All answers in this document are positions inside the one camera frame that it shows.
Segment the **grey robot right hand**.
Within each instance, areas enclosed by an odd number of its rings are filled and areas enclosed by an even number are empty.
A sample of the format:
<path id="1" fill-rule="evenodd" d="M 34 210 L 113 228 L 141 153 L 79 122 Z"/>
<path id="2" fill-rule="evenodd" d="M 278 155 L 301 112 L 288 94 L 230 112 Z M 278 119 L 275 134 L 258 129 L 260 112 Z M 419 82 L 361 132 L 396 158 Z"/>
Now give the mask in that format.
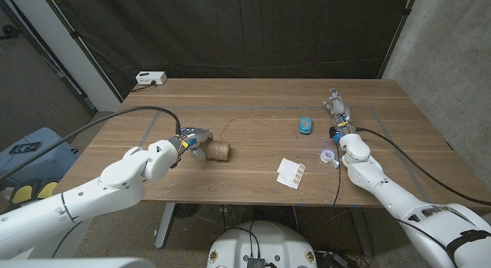
<path id="1" fill-rule="evenodd" d="M 329 101 L 324 101 L 323 105 L 328 109 L 333 117 L 334 126 L 329 129 L 329 136 L 334 142 L 338 143 L 346 134 L 352 134 L 356 128 L 351 123 L 350 108 L 342 100 L 335 88 L 330 88 Z"/>

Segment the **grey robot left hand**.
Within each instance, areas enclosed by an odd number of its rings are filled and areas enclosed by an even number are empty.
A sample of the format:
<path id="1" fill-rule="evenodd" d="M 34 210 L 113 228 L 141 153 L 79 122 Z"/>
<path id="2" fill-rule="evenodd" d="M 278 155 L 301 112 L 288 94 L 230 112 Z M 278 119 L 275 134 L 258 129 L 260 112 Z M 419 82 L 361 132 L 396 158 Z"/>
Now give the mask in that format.
<path id="1" fill-rule="evenodd" d="M 176 148 L 178 159 L 185 151 L 190 151 L 194 158 L 205 160 L 206 153 L 200 145 L 212 139 L 213 133 L 208 128 L 185 127 L 180 134 L 171 137 L 169 142 Z"/>

